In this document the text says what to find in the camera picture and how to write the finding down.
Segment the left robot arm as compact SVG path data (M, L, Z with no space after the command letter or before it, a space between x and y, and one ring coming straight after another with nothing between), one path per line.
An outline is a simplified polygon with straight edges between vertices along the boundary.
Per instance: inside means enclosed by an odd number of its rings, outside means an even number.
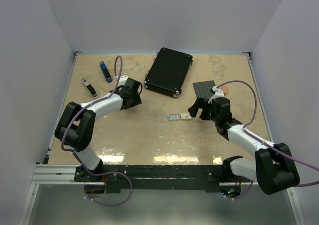
M95 122L110 113L140 105L142 89L141 82L121 77L115 89L104 97L82 104L70 102L65 107L54 136L60 140L62 150L71 152L86 168L91 181L103 177L103 162L91 147Z

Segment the white staples box sleeve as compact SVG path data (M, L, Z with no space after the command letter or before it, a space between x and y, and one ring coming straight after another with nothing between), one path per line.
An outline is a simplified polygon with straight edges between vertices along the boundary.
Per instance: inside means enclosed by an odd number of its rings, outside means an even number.
M191 120L192 116L189 113L182 113L181 120Z

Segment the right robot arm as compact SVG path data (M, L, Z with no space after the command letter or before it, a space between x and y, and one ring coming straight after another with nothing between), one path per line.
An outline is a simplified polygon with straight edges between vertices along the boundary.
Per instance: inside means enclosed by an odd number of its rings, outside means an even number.
M245 128L232 116L227 98L219 97L211 101L197 98L188 112L191 117L196 117L198 110L202 110L201 120L213 121L219 135L241 146L255 159L249 161L242 156L225 159L221 174L226 181L232 182L239 176L256 181L267 195L300 184L289 147L284 143L274 144L264 140Z

